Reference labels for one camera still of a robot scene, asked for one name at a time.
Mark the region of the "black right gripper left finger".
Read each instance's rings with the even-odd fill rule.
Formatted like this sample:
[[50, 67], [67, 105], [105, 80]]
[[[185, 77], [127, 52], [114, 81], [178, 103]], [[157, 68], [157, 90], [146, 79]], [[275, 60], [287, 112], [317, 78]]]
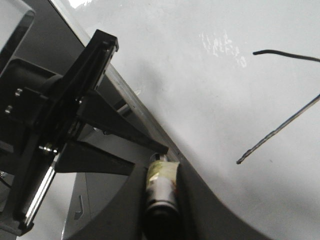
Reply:
[[129, 176], [135, 164], [87, 142], [71, 140], [55, 164], [58, 173], [104, 173]]

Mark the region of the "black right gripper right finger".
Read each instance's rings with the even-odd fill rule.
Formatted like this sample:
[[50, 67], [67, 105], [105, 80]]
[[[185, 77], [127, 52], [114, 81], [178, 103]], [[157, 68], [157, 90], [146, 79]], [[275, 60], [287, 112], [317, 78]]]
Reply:
[[169, 151], [167, 146], [153, 140], [134, 127], [95, 90], [89, 90], [82, 98], [77, 116], [94, 128], [116, 135], [159, 154], [166, 154]]

